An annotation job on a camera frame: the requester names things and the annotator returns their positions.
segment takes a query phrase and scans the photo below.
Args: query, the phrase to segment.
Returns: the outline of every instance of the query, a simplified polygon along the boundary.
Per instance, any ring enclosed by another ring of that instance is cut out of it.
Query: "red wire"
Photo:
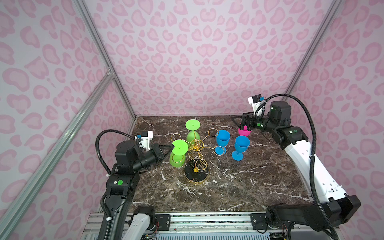
[[[155,231],[154,235],[156,235],[156,232],[157,232],[157,230],[159,229],[159,225],[160,225],[160,223],[159,223],[159,221],[157,221],[157,222],[156,222],[156,226],[157,226],[157,228],[156,228],[156,231]]]
[[[287,230],[287,235],[288,235],[288,229],[287,229],[287,226],[285,225],[285,223],[284,223],[284,226],[285,226],[285,229]]]

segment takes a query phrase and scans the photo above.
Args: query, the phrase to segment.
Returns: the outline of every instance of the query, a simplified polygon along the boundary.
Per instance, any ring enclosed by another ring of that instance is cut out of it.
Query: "aluminum frame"
[[[344,0],[333,0],[331,6],[328,8],[327,13],[324,16],[319,28],[311,44],[309,45],[307,51],[304,54],[303,60],[300,62],[299,66],[296,69],[295,74],[292,77],[291,82],[289,83],[287,89],[284,93],[291,94],[296,84],[299,82],[301,75],[305,68],[308,66],[308,63],[311,61],[312,56],[314,55],[317,47],[319,46],[321,40],[324,35],[327,33],[328,28],[331,26],[333,20],[336,18],[337,13],[341,9],[340,7],[343,5]],[[282,101],[287,101],[288,97],[282,97]]]
[[[120,82],[120,80],[116,74],[116,71],[113,67],[112,61],[108,56],[108,53],[107,53],[107,50],[105,49],[105,46],[103,45],[100,34],[97,31],[95,24],[93,23],[92,16],[88,10],[87,5],[85,4],[85,2],[83,0],[72,0],[72,1],[75,3],[75,5],[79,11],[79,14],[83,18],[84,23],[85,23],[93,41],[95,42],[97,49],[100,52],[100,56],[101,56],[101,58],[105,64],[105,66],[107,67],[109,72],[112,74],[113,81],[115,82],[116,87],[119,90],[119,94],[121,96],[121,99],[123,100],[125,106],[128,108],[129,113],[131,114],[132,118],[135,119],[136,114],[135,114],[135,112],[134,112],[134,110],[133,110],[133,108],[129,102],[129,99],[127,97],[127,94],[125,93],[125,91],[122,87],[122,84],[121,84],[121,82]]]
[[[131,135],[132,134],[132,132],[133,132],[133,129],[135,128],[135,124],[136,124],[136,122],[137,122],[137,117],[132,121],[132,123],[131,123],[131,127],[128,129],[128,134],[129,135]]]
[[[257,233],[253,230],[250,214],[266,212],[161,212],[157,214],[170,214],[169,231],[161,231],[160,234],[179,233]],[[103,213],[90,214],[87,224],[84,228],[82,239],[94,239],[101,227]],[[129,228],[128,224],[124,226],[126,231]],[[340,239],[343,239],[339,228],[336,228]],[[270,232],[282,232],[282,230],[267,230]],[[314,232],[309,226],[295,225],[292,232]]]
[[[65,151],[78,131],[81,129],[83,123],[94,109],[112,79],[113,76],[109,73],[104,76],[101,82],[97,85],[96,89],[85,101],[84,105],[80,108],[79,112],[68,125],[63,135],[59,138],[38,169],[28,180],[23,190],[9,206],[0,222],[0,239],[7,239],[12,234],[25,212],[28,210],[29,206],[39,193],[40,189],[55,169],[56,164],[60,161],[62,156],[64,156]]]

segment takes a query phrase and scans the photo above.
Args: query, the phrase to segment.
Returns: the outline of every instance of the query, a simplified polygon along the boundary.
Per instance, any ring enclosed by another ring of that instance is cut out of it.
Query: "pink leopard print wall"
[[[106,171],[94,142],[105,129],[126,132],[132,119],[111,83],[73,139],[64,157],[31,204],[10,240],[75,240],[81,236],[89,213],[96,212],[105,191]],[[116,162],[116,145],[124,136],[107,133],[100,152],[109,168]]]
[[[346,240],[383,239],[384,2],[347,0],[294,95],[317,130],[316,153],[361,207],[341,226]],[[293,104],[292,124],[310,129]]]
[[[0,216],[105,74],[71,0],[0,3]]]
[[[86,0],[136,114],[235,114],[281,93],[330,1]]]

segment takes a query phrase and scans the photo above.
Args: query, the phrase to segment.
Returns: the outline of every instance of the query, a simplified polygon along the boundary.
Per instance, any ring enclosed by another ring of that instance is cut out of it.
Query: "black round base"
[[[191,159],[184,166],[184,174],[191,182],[202,182],[209,175],[209,166],[204,171],[195,172],[195,160]]]

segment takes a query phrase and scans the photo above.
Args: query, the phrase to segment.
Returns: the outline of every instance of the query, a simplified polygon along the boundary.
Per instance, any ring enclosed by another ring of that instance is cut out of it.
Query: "metal rail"
[[[311,44],[309,45],[307,51],[304,54],[303,60],[300,62],[299,66],[296,69],[295,74],[292,77],[291,82],[289,83],[287,89],[284,93],[291,94],[296,84],[299,82],[299,79],[310,62],[312,56],[314,55],[317,47],[319,46],[324,35],[327,33],[328,28],[331,26],[333,20],[336,18],[336,15],[341,9],[344,0],[333,0],[331,6],[329,7],[327,13],[325,14],[324,19],[322,20],[319,28],[317,29],[316,34],[313,37]],[[286,101],[288,97],[282,97],[282,101]]]
[[[107,50],[105,49],[105,46],[101,40],[100,34],[97,31],[95,24],[93,23],[92,16],[88,10],[87,5],[85,4],[85,2],[83,0],[73,0],[73,2],[75,3],[75,5],[79,11],[79,14],[83,18],[84,23],[85,23],[93,41],[95,42],[97,49],[100,52],[100,56],[103,59],[105,66],[109,69],[109,71],[113,75],[113,81],[115,82],[116,87],[119,90],[119,94],[121,96],[121,99],[123,100],[125,106],[128,108],[129,113],[131,114],[132,118],[135,119],[136,114],[133,111],[131,104],[129,103],[128,97],[127,97],[127,95],[126,95],[126,93],[122,87],[122,84],[121,84],[121,82],[120,82],[120,80],[116,74],[116,71],[113,67],[112,61],[109,58]]]
[[[80,108],[77,115],[73,118],[67,129],[56,142],[49,154],[44,158],[42,163],[27,184],[17,196],[17,198],[9,206],[0,222],[0,239],[8,239],[12,234],[24,213],[28,210],[31,203],[39,193],[40,189],[45,184],[45,181],[51,175],[56,167],[56,164],[64,156],[65,151],[70,146],[83,123],[88,118],[89,114],[103,95],[104,91],[109,86],[112,80],[112,75],[106,74],[99,85]]]
[[[211,237],[215,239],[231,239],[230,236],[235,236],[234,239],[270,239],[270,233],[281,233],[282,230],[267,230],[265,234],[259,234],[256,230],[253,230],[251,224],[250,214],[259,213],[265,214],[266,212],[161,212],[157,214],[170,214],[170,227],[169,231],[161,231],[158,235],[158,239],[188,239],[188,237]],[[104,214],[90,214],[85,229],[83,231],[82,240],[96,239],[100,230],[101,222]],[[132,213],[127,215],[126,221],[131,219]],[[124,231],[128,229],[129,225],[124,226]],[[340,229],[336,229],[340,239]],[[324,233],[318,233],[312,230],[309,226],[295,225],[292,229],[292,233],[296,234],[314,234],[320,235],[329,239]]]

